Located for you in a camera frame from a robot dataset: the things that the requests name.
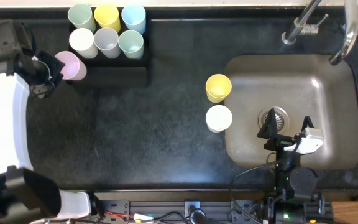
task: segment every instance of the white wall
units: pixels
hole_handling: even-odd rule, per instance
[[[114,3],[116,6],[305,6],[310,0],[0,0],[0,8],[10,7],[70,7],[76,3],[97,6]],[[343,0],[323,0],[321,6],[342,6]]]

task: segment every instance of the pink cup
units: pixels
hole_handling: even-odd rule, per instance
[[[65,64],[60,72],[64,80],[81,80],[85,77],[86,67],[75,54],[69,51],[63,51],[57,53],[55,57]]]

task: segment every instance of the wooden surface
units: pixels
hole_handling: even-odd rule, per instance
[[[358,224],[358,202],[333,202],[335,220]]]

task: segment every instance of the yellow cup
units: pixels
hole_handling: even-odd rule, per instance
[[[119,32],[121,25],[119,22],[118,9],[113,4],[102,4],[94,10],[94,19],[101,27],[112,28]]]
[[[227,76],[216,74],[206,81],[205,88],[208,99],[212,103],[219,103],[230,93],[231,82]]]

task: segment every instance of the faucet base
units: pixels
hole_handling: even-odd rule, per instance
[[[286,33],[287,33],[287,32],[284,32],[283,35],[281,35],[281,40],[284,42],[284,44],[287,44],[287,45],[293,45],[293,44],[295,44],[296,38],[295,38],[295,40],[293,40],[293,41],[289,41],[289,40],[287,40],[287,39],[285,38],[285,34],[286,34]]]

